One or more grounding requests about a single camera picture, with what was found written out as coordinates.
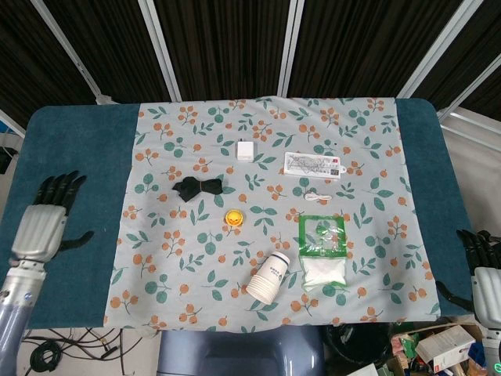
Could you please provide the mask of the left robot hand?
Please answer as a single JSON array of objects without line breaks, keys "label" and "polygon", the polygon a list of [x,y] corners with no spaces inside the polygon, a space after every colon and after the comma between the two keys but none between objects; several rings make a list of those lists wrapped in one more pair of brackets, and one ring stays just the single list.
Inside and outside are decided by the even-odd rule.
[{"label": "left robot hand", "polygon": [[94,236],[89,230],[77,239],[64,240],[70,210],[87,177],[78,171],[49,176],[38,187],[32,204],[20,220],[12,253],[19,261],[47,263],[61,251],[79,248]]}]

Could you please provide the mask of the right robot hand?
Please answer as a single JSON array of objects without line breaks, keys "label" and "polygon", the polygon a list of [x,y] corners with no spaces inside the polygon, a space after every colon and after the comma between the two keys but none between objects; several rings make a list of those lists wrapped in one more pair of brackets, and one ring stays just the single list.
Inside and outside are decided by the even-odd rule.
[{"label": "right robot hand", "polygon": [[435,286],[440,295],[453,305],[474,313],[478,322],[489,330],[500,330],[500,236],[487,230],[472,233],[457,230],[463,243],[470,271],[472,299],[454,295],[441,281]]}]

